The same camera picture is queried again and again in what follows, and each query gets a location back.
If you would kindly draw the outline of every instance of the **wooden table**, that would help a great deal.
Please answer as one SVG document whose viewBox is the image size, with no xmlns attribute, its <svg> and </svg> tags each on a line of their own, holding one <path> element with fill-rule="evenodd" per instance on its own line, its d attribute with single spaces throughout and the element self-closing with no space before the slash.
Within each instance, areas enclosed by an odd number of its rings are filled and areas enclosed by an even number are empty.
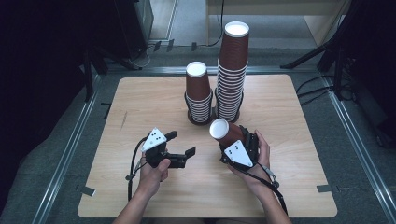
<svg viewBox="0 0 396 224">
<path fill-rule="evenodd" d="M 217 78 L 210 77 L 211 87 Z M 168 142 L 170 153 L 183 154 L 196 146 L 185 169 L 169 170 L 144 217 L 264 217 L 259 201 L 246 185 L 219 161 L 218 143 L 210 125 L 187 119 L 184 77 L 127 77 L 120 81 L 97 149 L 81 217 L 116 217 L 127 204 L 127 181 L 134 148 L 154 127 L 177 131 Z M 261 131 L 271 146 L 271 169 L 280 183 L 291 217 L 333 217 L 332 193 L 327 185 L 311 134 L 295 90 L 287 75 L 246 76 L 245 99 L 235 123 Z M 139 176 L 134 179 L 134 190 Z"/>
</svg>

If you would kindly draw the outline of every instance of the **floor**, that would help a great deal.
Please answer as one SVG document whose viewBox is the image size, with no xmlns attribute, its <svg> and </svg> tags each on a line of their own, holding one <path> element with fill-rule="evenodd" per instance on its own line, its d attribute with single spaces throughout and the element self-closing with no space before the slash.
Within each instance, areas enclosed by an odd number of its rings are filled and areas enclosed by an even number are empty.
<svg viewBox="0 0 396 224">
<path fill-rule="evenodd" d="M 158 4 L 158 2 L 165 1 L 151 0 L 151 4 L 156 2 Z M 163 29 L 158 29 L 156 33 L 153 32 L 151 38 L 152 43 L 161 40 L 163 48 L 156 52 L 151 49 L 147 55 L 150 56 L 151 61 L 148 60 L 146 55 L 143 55 L 144 57 L 140 62 L 146 63 L 148 61 L 149 66 L 145 72 L 157 72 L 158 76 L 182 74 L 183 66 L 188 60 L 204 61 L 206 58 L 210 58 L 213 61 L 213 58 L 206 57 L 207 53 L 214 52 L 211 49 L 190 51 L 190 57 L 186 57 L 187 53 L 189 53 L 187 49 L 192 42 L 205 43 L 205 27 L 202 25 L 203 18 L 197 16 L 197 14 L 202 13 L 202 3 L 205 1 L 168 0 L 168 2 L 170 3 L 168 7 L 160 7 L 167 8 L 166 11 L 169 12 L 166 15 L 164 13 L 167 19 L 159 20 L 162 21 L 162 25 L 158 24 L 157 27 L 161 26 Z M 155 7 L 153 6 L 153 11 L 158 15 L 161 11 L 156 11 Z M 267 25 L 266 28 L 257 29 L 258 31 L 260 30 L 257 33 L 253 32 L 256 26 L 251 25 L 251 47 L 254 48 L 251 52 L 253 55 L 265 54 L 268 55 L 268 58 L 274 57 L 274 60 L 276 60 L 274 52 L 283 50 L 285 54 L 282 54 L 282 62 L 286 62 L 290 59 L 285 59 L 283 56 L 289 55 L 288 49 L 304 52 L 316 47 L 315 41 L 307 32 L 306 24 L 304 24 L 304 20 L 301 17 L 261 17 L 258 19 L 236 16 L 224 18 L 225 22 L 234 20 L 244 20 L 248 24 L 255 24 L 255 22 L 251 21 L 265 21 L 260 22 L 260 24 L 265 23 Z M 214 42 L 217 40 L 216 32 L 219 31 L 218 18 L 211 17 L 210 22 L 210 27 L 213 29 L 210 42 Z M 170 60 L 168 62 L 166 57 L 166 45 L 170 39 L 175 41 L 172 53 L 168 54 L 172 55 L 171 57 L 174 59 L 172 63 Z M 262 55 L 257 59 L 252 57 L 252 66 L 249 68 L 249 73 L 253 75 L 263 72 L 271 74 L 285 72 L 278 67 L 261 66 L 266 64 L 266 60 L 271 60 L 268 58 L 262 57 Z M 308 64 L 315 65 L 315 62 L 308 62 Z M 210 63 L 208 62 L 210 69 L 213 71 L 215 64 Z M 294 77 L 296 86 L 302 84 L 304 80 L 312 75 L 309 73 L 311 75 L 306 76 L 304 65 L 295 71 L 288 72 Z M 109 68 L 110 73 L 114 76 L 107 77 L 104 80 L 106 88 L 98 90 L 97 102 L 93 109 L 91 108 L 92 113 L 87 118 L 87 123 L 82 127 L 80 133 L 81 141 L 75 146 L 77 148 L 76 154 L 74 156 L 73 154 L 71 155 L 70 167 L 68 170 L 66 169 L 65 178 L 60 183 L 62 187 L 58 189 L 59 195 L 52 202 L 53 206 L 48 211 L 48 214 L 41 214 L 48 223 L 109 223 L 112 220 L 112 218 L 80 218 L 77 216 L 77 205 L 74 204 L 78 203 L 80 197 L 80 194 L 76 193 L 74 188 L 76 185 L 84 184 L 86 181 L 95 148 L 101 135 L 98 130 L 103 130 L 105 125 L 104 116 L 108 110 L 108 105 L 106 104 L 111 103 L 114 90 L 120 78 L 136 76 L 132 72 L 125 73 L 123 68 L 114 64 L 110 65 Z M 326 83 L 320 81 L 315 85 L 323 86 Z M 78 123 L 81 111 L 87 109 L 81 103 L 83 98 L 84 92 L 77 96 L 74 104 L 65 113 L 58 128 L 53 131 L 53 136 L 56 137 L 50 138 L 41 145 L 41 148 L 35 149 L 22 164 L 23 171 L 20 172 L 22 178 L 18 179 L 14 185 L 25 187 L 29 184 L 31 188 L 37 188 L 37 190 L 14 188 L 11 192 L 12 197 L 20 198 L 22 195 L 25 197 L 22 200 L 12 200 L 9 207 L 14 209 L 2 215 L 1 223 L 30 223 L 37 216 L 39 203 L 43 200 L 43 194 L 49 187 L 48 183 L 53 178 L 53 173 L 57 169 L 58 164 L 60 164 L 59 161 L 63 158 L 63 150 L 68 146 L 69 137 L 75 128 L 74 124 Z M 373 130 L 365 119 L 361 119 L 363 115 L 359 107 L 353 102 L 338 104 L 329 94 L 328 97 L 319 98 L 314 104 L 304 107 L 304 112 L 324 170 L 329 171 L 329 173 L 325 172 L 329 183 L 340 189 L 339 192 L 333 193 L 337 201 L 337 207 L 340 210 L 335 218 L 297 218 L 293 221 L 295 223 L 388 223 L 394 220 L 396 213 L 395 205 L 394 203 L 392 204 L 392 195 L 396 194 L 396 180 L 393 175 L 394 168 L 396 168 L 396 150 L 381 148 L 377 145 Z M 333 120 L 332 118 L 337 118 L 338 121 L 329 124 L 328 120 Z M 337 140 L 336 136 L 338 135 L 341 135 L 342 139 Z M 334 155 L 334 151 L 340 152 L 340 154 Z M 52 160 L 48 160 L 45 164 L 35 162 L 35 158 L 42 158 L 43 155 L 46 155 L 47 158 L 52 158 Z M 217 221 L 218 224 L 253 224 L 263 222 L 263 219 L 254 218 L 229 218 Z M 40 223 L 40 221 L 35 218 L 34 223 Z M 204 223 L 204 221 L 197 218 L 158 218 L 144 219 L 142 223 Z"/>
</svg>

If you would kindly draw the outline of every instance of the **cable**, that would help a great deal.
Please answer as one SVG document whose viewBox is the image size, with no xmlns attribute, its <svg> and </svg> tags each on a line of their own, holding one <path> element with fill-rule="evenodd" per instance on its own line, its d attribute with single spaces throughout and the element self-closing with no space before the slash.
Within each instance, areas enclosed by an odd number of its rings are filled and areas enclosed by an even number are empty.
<svg viewBox="0 0 396 224">
<path fill-rule="evenodd" d="M 128 201 L 130 201 L 131 200 L 131 198 L 132 198 L 132 179 L 134 178 L 134 159 L 136 158 L 136 152 L 137 152 L 137 150 L 139 149 L 139 147 L 140 147 L 140 144 L 142 144 L 144 141 L 146 141 L 148 138 L 147 137 L 144 137 L 144 138 L 142 138 L 140 141 L 139 141 L 139 143 L 137 143 L 137 145 L 136 145 L 136 148 L 134 149 L 134 155 L 132 156 L 132 162 L 131 162 L 131 171 L 130 171 L 130 174 L 129 175 L 127 175 L 125 178 L 128 180 Z"/>
<path fill-rule="evenodd" d="M 324 91 L 320 95 L 318 95 L 318 96 L 316 96 L 316 97 L 314 97 L 314 98 L 312 98 L 312 99 L 310 99 L 310 100 L 308 100 L 306 102 L 301 103 L 301 105 L 307 105 L 307 104 L 313 102 L 314 100 L 318 99 L 320 96 L 324 95 L 326 92 L 329 92 L 329 91 L 332 91 L 332 89 L 328 89 L 328 90 Z"/>
<path fill-rule="evenodd" d="M 148 61 L 147 61 L 146 64 L 139 65 L 139 64 L 137 64 L 137 63 L 134 63 L 131 59 L 129 59 L 128 63 L 130 63 L 130 64 L 132 64 L 132 65 L 134 65 L 134 66 L 140 67 L 140 68 L 146 67 L 146 66 L 149 65 L 149 63 L 151 62 L 151 59 L 150 59 L 150 57 L 149 57 L 149 49 L 151 49 L 151 48 L 153 48 L 153 47 L 154 47 L 154 45 L 151 45 L 151 46 L 149 46 L 149 47 L 145 50 L 146 55 L 147 55 L 147 57 L 148 57 Z"/>
<path fill-rule="evenodd" d="M 311 82 L 311 81 L 314 81 L 314 80 L 316 80 L 316 79 L 318 79 L 318 78 L 321 78 L 321 77 L 334 77 L 334 76 L 320 76 L 320 77 L 311 78 L 311 79 L 307 80 L 306 82 L 304 82 L 303 84 L 301 84 L 300 87 L 297 88 L 296 93 L 298 93 L 298 91 L 299 91 L 305 84 L 307 84 L 307 83 L 309 83 L 309 82 Z"/>
<path fill-rule="evenodd" d="M 223 36 L 223 32 L 224 32 L 224 30 L 222 28 L 223 14 L 224 14 L 224 0 L 221 1 L 221 17 L 220 17 L 220 30 L 221 30 L 221 33 L 220 33 L 219 39 L 215 43 L 213 43 L 211 45 L 208 45 L 208 47 L 213 47 L 213 46 L 217 45 L 219 43 L 219 41 L 221 40 L 221 37 Z"/>
<path fill-rule="evenodd" d="M 283 195 L 279 192 L 279 190 L 277 190 L 277 188 L 273 185 L 273 184 L 271 184 L 271 183 L 269 183 L 268 181 L 266 181 L 266 180 L 264 180 L 263 178 L 260 178 L 260 177 L 258 177 L 258 176 L 256 176 L 256 175 L 253 175 L 253 174 L 251 174 L 251 173 L 249 173 L 249 172 L 246 172 L 246 171 L 244 171 L 244 170 L 241 170 L 241 169 L 239 169 L 238 167 L 236 167 L 236 166 L 233 166 L 233 164 L 232 163 L 229 163 L 233 168 L 235 168 L 237 171 L 239 171 L 239 172 L 241 172 L 242 174 L 244 174 L 244 175 L 248 175 L 248 176 L 250 176 L 250 177 L 252 177 L 252 178 L 255 178 L 255 179 L 257 179 L 257 180 L 259 180 L 261 183 L 263 183 L 266 187 L 268 187 L 269 189 L 271 189 L 272 190 L 272 192 L 277 196 L 277 198 L 279 199 L 279 202 L 280 202 L 280 205 L 282 206 L 282 208 L 283 208 L 283 211 L 285 211 L 285 213 L 286 213 L 286 215 L 288 214 L 288 209 L 287 209 L 287 207 L 286 207 L 286 204 L 285 204 L 285 200 L 283 199 Z"/>
<path fill-rule="evenodd" d="M 333 86 L 330 86 L 330 87 L 322 87 L 322 88 L 319 88 L 319 89 L 316 89 L 316 90 L 313 90 L 313 91 L 303 92 L 303 93 L 298 94 L 297 97 L 298 97 L 298 98 L 301 98 L 301 97 L 303 97 L 303 96 L 306 96 L 306 95 L 309 95 L 309 94 L 312 94 L 312 93 L 315 93 L 315 92 L 318 92 L 318 91 L 327 91 L 327 90 L 332 91 L 332 90 L 333 90 Z"/>
<path fill-rule="evenodd" d="M 146 161 L 143 165 L 140 165 L 140 163 L 141 163 L 141 159 L 139 160 L 139 162 L 137 163 L 136 167 L 134 168 L 134 173 L 132 174 L 133 177 L 135 177 L 137 171 L 142 169 L 142 167 L 145 166 L 148 162 Z"/>
</svg>

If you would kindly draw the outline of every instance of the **human hand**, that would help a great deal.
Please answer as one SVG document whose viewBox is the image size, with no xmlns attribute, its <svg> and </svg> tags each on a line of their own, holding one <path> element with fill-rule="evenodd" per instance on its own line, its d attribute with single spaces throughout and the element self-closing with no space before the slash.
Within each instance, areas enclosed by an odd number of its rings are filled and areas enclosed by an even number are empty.
<svg viewBox="0 0 396 224">
<path fill-rule="evenodd" d="M 255 130 L 255 134 L 257 135 L 257 137 L 259 139 L 259 149 L 260 149 L 259 153 L 260 154 L 259 154 L 258 163 L 270 168 L 270 146 L 268 145 L 268 143 L 265 141 L 264 137 L 262 137 L 262 134 L 258 130 Z M 248 170 L 248 172 L 270 182 L 271 180 L 268 177 L 267 173 L 264 172 L 264 170 L 260 167 L 259 164 L 256 164 L 254 167 L 250 168 Z M 249 187 L 249 189 L 256 196 L 258 196 L 262 192 L 263 188 L 268 189 L 259 180 L 252 178 L 248 175 L 242 174 L 241 172 L 235 170 L 231 165 L 228 165 L 228 168 L 235 175 L 242 178 L 245 181 L 245 183 L 247 184 L 247 186 Z"/>
<path fill-rule="evenodd" d="M 171 161 L 164 159 L 156 168 L 152 168 L 147 163 L 146 155 L 143 153 L 140 163 L 141 165 L 145 165 L 140 169 L 140 181 L 137 186 L 136 193 L 151 198 L 157 193 L 160 188 L 160 183 L 168 177 L 168 167 L 171 164 Z"/>
</svg>

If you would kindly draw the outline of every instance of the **gray floor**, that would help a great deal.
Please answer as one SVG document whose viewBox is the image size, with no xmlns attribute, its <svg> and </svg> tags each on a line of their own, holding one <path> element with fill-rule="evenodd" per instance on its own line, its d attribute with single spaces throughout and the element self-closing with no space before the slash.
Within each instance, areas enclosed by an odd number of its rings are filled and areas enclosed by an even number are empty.
<svg viewBox="0 0 396 224">
<path fill-rule="evenodd" d="M 276 35 L 271 41 L 273 43 L 279 43 L 277 47 L 275 47 L 275 44 L 251 47 L 249 50 L 249 75 L 255 75 L 257 72 L 263 74 L 286 73 L 291 76 L 296 88 L 308 79 L 320 75 L 315 67 L 320 55 L 292 71 L 278 68 L 280 64 L 291 62 L 315 47 L 312 45 L 313 42 L 309 44 L 313 40 L 306 32 L 306 26 L 302 22 L 297 23 L 295 23 L 296 26 L 293 26 L 292 29 L 301 30 L 303 34 L 295 36 L 296 41 L 298 42 L 299 36 L 304 36 L 303 39 L 307 40 L 300 41 L 299 44 L 295 43 L 292 46 L 286 46 L 287 41 L 282 40 L 282 35 Z M 198 36 L 181 37 L 181 35 L 177 35 L 176 27 L 181 27 L 181 25 L 175 25 L 172 30 L 171 35 L 174 37 L 175 43 L 189 46 L 191 42 L 201 41 Z M 278 32 L 284 32 L 285 37 L 288 39 L 293 39 L 292 34 L 295 34 L 292 30 L 279 30 Z M 261 40 L 261 42 L 269 43 L 268 40 Z M 216 66 L 218 53 L 219 46 L 216 48 L 200 47 L 196 51 L 191 51 L 190 47 L 181 47 L 176 44 L 171 51 L 167 51 L 166 46 L 161 47 L 160 50 L 155 52 L 150 49 L 148 51 L 150 61 L 147 57 L 142 57 L 136 61 L 136 63 L 140 64 L 149 61 L 148 66 L 142 71 L 127 71 L 118 64 L 109 62 L 109 73 L 107 76 L 101 77 L 102 82 L 96 89 L 97 95 L 92 112 L 87 119 L 76 151 L 72 156 L 67 173 L 59 188 L 59 193 L 49 212 L 47 223 L 110 223 L 113 220 L 113 218 L 79 217 L 77 209 L 81 194 L 76 191 L 76 186 L 84 185 L 87 180 L 93 157 L 106 122 L 104 117 L 108 110 L 108 105 L 102 105 L 102 103 L 112 102 L 121 78 L 136 76 L 180 76 L 180 68 L 182 69 L 183 66 L 191 61 L 204 62 L 213 71 L 214 66 Z M 319 79 L 306 85 L 302 91 L 314 90 L 322 86 L 323 81 Z M 0 217 L 1 223 L 31 223 L 34 219 L 48 184 L 76 125 L 78 116 L 84 107 L 84 91 L 82 90 L 75 98 L 73 104 L 69 106 L 51 136 L 39 147 L 35 148 L 21 164 L 13 188 L 9 193 L 7 207 Z M 301 99 L 301 102 L 308 99 L 310 99 L 310 96 Z M 353 102 L 343 102 L 343 104 L 345 104 L 376 167 L 394 194 L 396 179 L 392 172 L 396 167 L 396 150 L 379 147 L 375 141 L 373 129 L 364 118 L 360 108 Z M 338 214 L 331 218 L 301 217 L 293 218 L 292 221 L 294 223 L 388 223 L 375 191 L 349 140 L 343 123 L 334 109 L 331 96 L 325 94 L 312 103 L 304 105 L 303 111 L 329 184 L 339 189 L 333 192 Z M 145 219 L 144 222 L 203 223 L 200 219 L 167 218 Z M 219 220 L 217 223 L 263 222 L 264 220 L 262 219 L 229 218 Z"/>
</svg>

